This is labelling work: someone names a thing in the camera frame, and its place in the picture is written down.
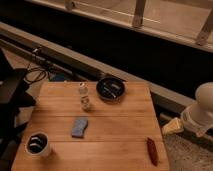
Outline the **yellow sponge-like end effector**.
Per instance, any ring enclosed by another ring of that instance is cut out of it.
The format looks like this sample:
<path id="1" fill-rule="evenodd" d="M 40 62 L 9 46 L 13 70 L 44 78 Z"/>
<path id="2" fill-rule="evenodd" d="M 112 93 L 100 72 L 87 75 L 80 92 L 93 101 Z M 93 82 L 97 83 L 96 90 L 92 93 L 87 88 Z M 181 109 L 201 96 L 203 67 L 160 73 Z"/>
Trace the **yellow sponge-like end effector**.
<path id="1" fill-rule="evenodd" d="M 173 134 L 173 133 L 180 133 L 184 130 L 183 124 L 181 120 L 177 117 L 170 120 L 167 124 L 162 127 L 162 133 L 166 134 Z"/>

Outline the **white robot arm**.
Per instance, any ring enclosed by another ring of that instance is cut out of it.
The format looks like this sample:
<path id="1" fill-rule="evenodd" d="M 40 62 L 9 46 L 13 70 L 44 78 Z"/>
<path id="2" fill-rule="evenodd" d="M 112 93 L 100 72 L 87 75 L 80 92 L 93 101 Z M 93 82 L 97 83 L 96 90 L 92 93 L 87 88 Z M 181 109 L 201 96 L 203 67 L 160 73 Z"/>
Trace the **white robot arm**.
<path id="1" fill-rule="evenodd" d="M 162 127 L 162 133 L 173 134 L 184 130 L 202 137 L 213 129 L 213 82 L 200 85 L 195 92 L 196 101 L 187 106 L 180 117 L 175 117 Z"/>

